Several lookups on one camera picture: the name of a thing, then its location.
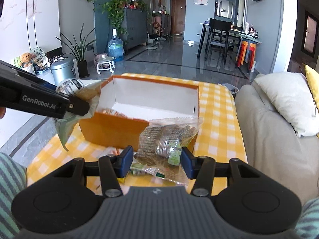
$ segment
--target yellow and white checkered tablecloth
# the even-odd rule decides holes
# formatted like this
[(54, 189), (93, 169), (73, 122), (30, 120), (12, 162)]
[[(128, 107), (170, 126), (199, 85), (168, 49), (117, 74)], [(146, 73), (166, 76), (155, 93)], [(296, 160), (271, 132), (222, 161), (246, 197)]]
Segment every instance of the yellow and white checkered tablecloth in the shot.
[[(233, 157), (247, 162), (236, 117), (234, 99), (225, 86), (145, 74), (124, 73), (123, 75), (198, 85), (200, 95), (199, 115), (203, 117), (203, 124), (198, 132), (194, 155), (210, 156), (217, 162), (223, 163), (227, 163)], [(75, 157), (83, 157), (85, 161), (92, 162), (105, 155), (104, 147), (85, 141), (78, 124), (74, 128), (66, 147), (69, 152), (63, 149), (58, 136), (55, 135), (28, 167), (28, 185)], [(188, 191), (193, 184), (194, 181), (189, 182)], [(132, 176), (129, 174), (125, 178), (124, 184), (121, 184), (123, 193), (128, 191), (129, 186), (174, 186), (174, 183), (151, 175)], [(97, 194), (101, 193), (98, 177), (88, 177), (87, 187)], [(215, 178), (213, 195), (218, 194), (226, 187), (226, 178)]]

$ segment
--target cardboard box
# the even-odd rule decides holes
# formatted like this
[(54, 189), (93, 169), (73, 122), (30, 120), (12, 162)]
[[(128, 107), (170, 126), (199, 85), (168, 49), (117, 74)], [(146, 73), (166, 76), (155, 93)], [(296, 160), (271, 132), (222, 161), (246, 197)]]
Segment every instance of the cardboard box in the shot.
[[(110, 108), (129, 119), (98, 111)], [(97, 112), (79, 124), (85, 139), (105, 147), (138, 149), (140, 133), (149, 120), (199, 116), (198, 86), (114, 75), (102, 84)], [(189, 145), (193, 151), (196, 137)]]

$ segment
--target black plant pot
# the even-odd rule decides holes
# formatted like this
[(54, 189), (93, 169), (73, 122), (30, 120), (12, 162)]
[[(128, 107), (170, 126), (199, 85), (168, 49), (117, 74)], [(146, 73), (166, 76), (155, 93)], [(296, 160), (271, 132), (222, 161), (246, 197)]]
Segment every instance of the black plant pot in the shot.
[(88, 71), (87, 71), (87, 61), (86, 60), (78, 62), (78, 70), (79, 70), (80, 78), (90, 76)]

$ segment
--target water bottle jug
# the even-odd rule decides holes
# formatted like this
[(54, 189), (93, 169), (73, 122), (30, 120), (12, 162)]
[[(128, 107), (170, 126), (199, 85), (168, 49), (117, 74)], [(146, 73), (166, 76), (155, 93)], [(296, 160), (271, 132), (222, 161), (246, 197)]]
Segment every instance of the water bottle jug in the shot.
[(123, 60), (123, 41), (118, 38), (116, 29), (113, 29), (113, 37), (112, 39), (108, 42), (108, 55), (111, 57), (114, 57), (114, 61), (122, 61)]

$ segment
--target couch armrest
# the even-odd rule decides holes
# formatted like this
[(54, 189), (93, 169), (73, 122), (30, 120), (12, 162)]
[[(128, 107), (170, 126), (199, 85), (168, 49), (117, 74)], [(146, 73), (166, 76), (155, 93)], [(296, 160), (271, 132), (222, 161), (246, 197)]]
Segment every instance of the couch armrest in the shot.
[(248, 163), (292, 190), (302, 204), (319, 195), (319, 139), (298, 138), (292, 126), (267, 109), (252, 85), (235, 98)]

